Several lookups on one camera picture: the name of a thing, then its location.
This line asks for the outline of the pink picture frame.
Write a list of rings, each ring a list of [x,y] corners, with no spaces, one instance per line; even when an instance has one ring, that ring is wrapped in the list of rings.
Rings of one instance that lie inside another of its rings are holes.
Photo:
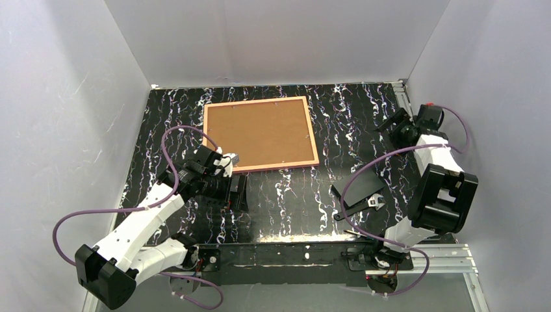
[[[313,123],[304,96],[208,104],[203,145],[235,153],[235,173],[317,166]]]

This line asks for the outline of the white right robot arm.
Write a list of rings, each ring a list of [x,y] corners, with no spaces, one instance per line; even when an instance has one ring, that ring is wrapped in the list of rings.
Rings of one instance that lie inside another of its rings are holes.
[[[416,116],[400,108],[377,130],[389,130],[393,145],[412,151],[421,175],[407,216],[387,228],[383,241],[371,252],[375,265],[395,265],[409,248],[434,235],[459,232],[467,219],[478,187],[478,178],[465,172],[455,161],[448,137],[440,128],[444,110],[421,105]]]

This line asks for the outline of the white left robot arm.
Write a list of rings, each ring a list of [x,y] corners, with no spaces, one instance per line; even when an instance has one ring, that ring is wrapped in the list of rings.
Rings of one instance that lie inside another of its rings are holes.
[[[132,212],[93,246],[84,244],[75,252],[79,284],[109,309],[118,309],[147,279],[167,268],[198,263],[198,245],[186,234],[143,247],[188,200],[200,197],[227,205],[238,162],[236,153],[200,146],[190,158],[169,165],[142,201],[143,210]]]

